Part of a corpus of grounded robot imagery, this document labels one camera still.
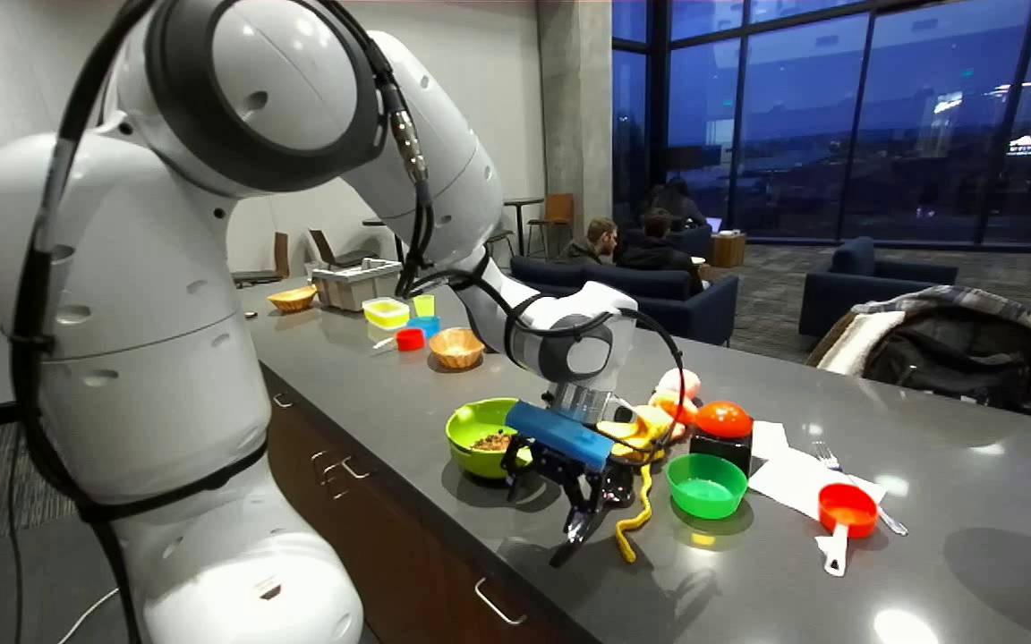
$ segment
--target gray countertop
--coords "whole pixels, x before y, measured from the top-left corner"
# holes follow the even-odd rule
[[[774,359],[679,338],[707,397],[740,400],[788,424],[847,472],[885,479],[905,536],[879,528],[853,548],[842,581],[825,572],[816,527],[748,495],[699,548],[654,484],[654,517],[626,564],[604,527],[561,567],[566,499],[555,486],[510,499],[449,460],[443,417],[478,397],[536,400],[545,383],[489,359],[474,372],[432,372],[422,353],[373,352],[359,316],[271,316],[244,291],[263,361],[345,424],[432,509],[514,564],[598,641],[726,644],[1023,644],[1031,641],[1031,417],[875,385]],[[442,294],[443,326],[464,321]],[[626,337],[619,392],[644,400],[671,359],[652,334]]]

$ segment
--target red bowl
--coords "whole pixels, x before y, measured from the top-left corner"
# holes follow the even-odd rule
[[[842,523],[848,539],[869,539],[879,527],[879,499],[853,484],[831,484],[816,495],[816,517],[827,532]]]

